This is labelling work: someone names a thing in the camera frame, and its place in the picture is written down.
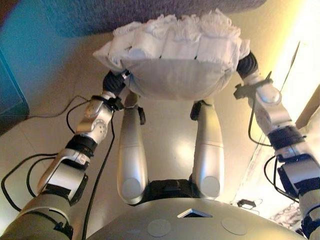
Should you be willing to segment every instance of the silver cylinder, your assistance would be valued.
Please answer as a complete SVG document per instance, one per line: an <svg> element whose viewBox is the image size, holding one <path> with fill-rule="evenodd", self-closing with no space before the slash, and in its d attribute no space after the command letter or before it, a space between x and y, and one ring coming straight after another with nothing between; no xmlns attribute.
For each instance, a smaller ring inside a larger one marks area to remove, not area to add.
<svg viewBox="0 0 320 240"><path fill-rule="evenodd" d="M192 181L202 197L214 199L224 188L224 147L213 105L202 104L198 116Z"/></svg>
<svg viewBox="0 0 320 240"><path fill-rule="evenodd" d="M138 95L126 98L117 163L117 190L127 204L137 204L148 184L145 148L142 140Z"/></svg>
<svg viewBox="0 0 320 240"><path fill-rule="evenodd" d="M40 194L21 210L16 219L6 228L0 240L68 240L62 232L55 230L56 223L70 223L69 201L54 194Z"/></svg>

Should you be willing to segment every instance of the folded towel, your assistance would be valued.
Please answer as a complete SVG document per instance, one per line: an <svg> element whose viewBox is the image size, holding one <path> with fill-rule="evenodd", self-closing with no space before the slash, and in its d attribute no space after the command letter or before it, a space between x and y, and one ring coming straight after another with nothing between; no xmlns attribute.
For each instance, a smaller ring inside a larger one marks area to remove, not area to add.
<svg viewBox="0 0 320 240"><path fill-rule="evenodd" d="M131 91L153 99L201 100L220 92L250 52L249 40L218 9L117 28L93 55L114 72L128 69Z"/></svg>

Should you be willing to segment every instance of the black cable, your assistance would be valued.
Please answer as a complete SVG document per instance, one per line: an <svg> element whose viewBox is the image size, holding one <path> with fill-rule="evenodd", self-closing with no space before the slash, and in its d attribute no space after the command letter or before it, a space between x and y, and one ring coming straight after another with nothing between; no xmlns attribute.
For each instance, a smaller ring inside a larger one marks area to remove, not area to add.
<svg viewBox="0 0 320 240"><path fill-rule="evenodd" d="M265 178L268 180L269 183L272 184L272 186L274 187L274 189L275 189L278 193L280 193L280 194L284 195L285 197L287 197L287 198L295 201L296 203L299 203L299 201L296 200L294 197L290 196L289 194L287 194L286 192L282 191L280 188L278 188L278 187L276 186L277 162L278 162L277 158L275 159L275 162L274 162L273 182L272 182L272 181L270 180L270 178L268 177L268 175L267 175L267 166L268 166L269 162L270 162L272 159L274 159L275 157L276 157L276 156L270 157L270 158L265 162L265 164L264 164L263 173L264 173Z"/></svg>
<svg viewBox="0 0 320 240"><path fill-rule="evenodd" d="M68 128L70 129L70 131L71 131L73 134L75 133L75 131L74 131L74 130L72 129L72 127L70 126L70 123L69 123L69 114L70 114L74 109L76 109L77 107L80 107L80 106L83 105L83 104L86 104L87 102L89 102L89 100L86 100L86 101L84 101L84 102L82 102L82 103L74 106L74 107L71 108L71 109L67 112L67 114L66 114L66 118L65 118L65 120L66 120L66 125L68 126Z"/></svg>
<svg viewBox="0 0 320 240"><path fill-rule="evenodd" d="M31 186L30 186L30 174L32 169L37 165L37 163L43 161L43 160L49 160L49 159L55 159L54 157L44 157L44 158L40 158L39 160L35 161L31 167L28 170L28 173L26 175L26 187L28 188L29 193L31 194L32 197L36 197L35 193L32 191Z"/></svg>
<svg viewBox="0 0 320 240"><path fill-rule="evenodd" d="M27 117L27 120L28 119L33 119L33 118L42 118L42 119L48 119L48 118L55 118L55 117L58 117L60 115L62 115L67 109L68 107L71 105L71 103L76 99L76 98L81 98L83 100L86 100L88 101L88 99L86 99L85 97L83 96L80 96L80 95L76 95L74 96L70 101L69 103L64 107L64 109L56 114L52 114L52 115L30 115Z"/></svg>
<svg viewBox="0 0 320 240"><path fill-rule="evenodd" d="M92 189L91 197L90 197L90 200L89 200L89 203L88 203L88 207L87 207L87 210L86 210L86 213L85 213L85 218L84 218L84 223L83 223L83 230L82 230L82 240L85 240L86 236L87 236L87 227L88 227L91 207L92 207L92 204L93 204L93 201L94 201L94 198L95 198L95 195L96 195L96 191L97 191L97 186L98 186L101 174L102 174L102 172L104 170L104 167L106 165L106 162L107 162L108 156L110 154L112 145L113 145L114 140L115 140L115 130L114 130L113 118L114 118L114 115L112 115L112 118L111 118L112 140L111 140L109 149L108 149L108 151L107 151L107 153L105 155L105 158L103 160L103 163L102 163L102 165L100 167L99 173L98 173L98 175L97 175L97 177L95 179L95 182L94 182L94 186L93 186L93 189Z"/></svg>
<svg viewBox="0 0 320 240"><path fill-rule="evenodd" d="M293 56L292 56L291 64L290 64L290 67L289 67L288 72L286 73L286 76L285 76L285 79L284 79L284 81L283 81L283 84L282 84L282 87L281 87L281 89L280 89L280 92L282 92L282 89L284 88L284 86L285 86L285 84L286 84L286 82L287 82L287 79L288 79L288 76L289 76L289 74L290 74L291 68L292 68L292 66L294 65L294 62L295 62L295 60L296 60L296 56L297 56L297 52L298 52L299 46L300 46L300 41L298 42L298 45L296 46L296 49L295 49L294 54L293 54Z"/></svg>
<svg viewBox="0 0 320 240"><path fill-rule="evenodd" d="M274 183L270 180L270 178L269 178L268 175L267 175L267 166L268 166L268 164L270 163L270 161L271 161L272 159L274 159L275 157L276 157L276 156L270 157L270 158L265 162L264 167L263 167L264 176L265 176L265 178L268 180L268 182L271 183L272 185L273 185Z"/></svg>
<svg viewBox="0 0 320 240"><path fill-rule="evenodd" d="M21 211L21 208L18 207L14 201L11 199L10 195L8 194L8 191L6 189L6 179L8 177L10 177L10 175L12 173L14 173L22 164L24 164L26 161L30 160L30 159L33 159L33 158L36 158L36 157L52 157L52 156L55 156L57 155L58 153L52 153L52 154L47 154L47 153L39 153L39 154L35 154L35 155L32 155L32 156L29 156L25 159L23 159L18 165L16 165L9 173L7 173L3 179L1 180L1 189L2 189L2 192L6 198L6 200L9 202L9 204L15 209L17 210L18 212Z"/></svg>
<svg viewBox="0 0 320 240"><path fill-rule="evenodd" d="M278 159L275 158L275 161L274 161L274 171L273 171L273 187L274 187L274 189L275 189L278 193L282 194L283 196L285 196L285 197L287 197L287 198L295 201L296 203L299 203L299 201L296 200L294 197L290 196L290 195L287 194L285 191L282 191L280 188L278 188L278 187L276 186L277 164L278 164Z"/></svg>
<svg viewBox="0 0 320 240"><path fill-rule="evenodd" d="M255 114L255 107L256 107L256 98L253 97L253 103L252 103L252 110L251 110L251 115L250 115L250 121L249 121L249 127L248 127L248 136L249 136L249 139L258 144L258 145L262 145L262 146L267 146L267 147L272 147L272 145L269 145L269 144L264 144L264 143L261 143L261 142L258 142L256 140L254 140L252 137L251 137L251 126L252 126L252 121L254 119L254 114Z"/></svg>

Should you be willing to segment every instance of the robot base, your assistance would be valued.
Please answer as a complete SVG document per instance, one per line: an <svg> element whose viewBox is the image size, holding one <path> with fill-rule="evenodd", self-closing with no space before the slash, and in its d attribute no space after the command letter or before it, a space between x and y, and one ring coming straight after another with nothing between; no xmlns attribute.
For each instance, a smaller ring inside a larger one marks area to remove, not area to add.
<svg viewBox="0 0 320 240"><path fill-rule="evenodd" d="M226 203L203 198L145 202L104 226L88 240L303 240L272 221Z"/></svg>

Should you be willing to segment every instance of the triangular hole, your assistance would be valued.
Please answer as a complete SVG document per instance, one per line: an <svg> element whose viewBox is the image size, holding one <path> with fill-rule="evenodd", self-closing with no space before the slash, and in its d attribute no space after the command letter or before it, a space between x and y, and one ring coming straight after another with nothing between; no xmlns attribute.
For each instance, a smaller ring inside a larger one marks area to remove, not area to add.
<svg viewBox="0 0 320 240"><path fill-rule="evenodd" d="M180 213L177 217L178 218L212 218L210 214L193 209L193 208L189 208L185 210L184 212Z"/></svg>

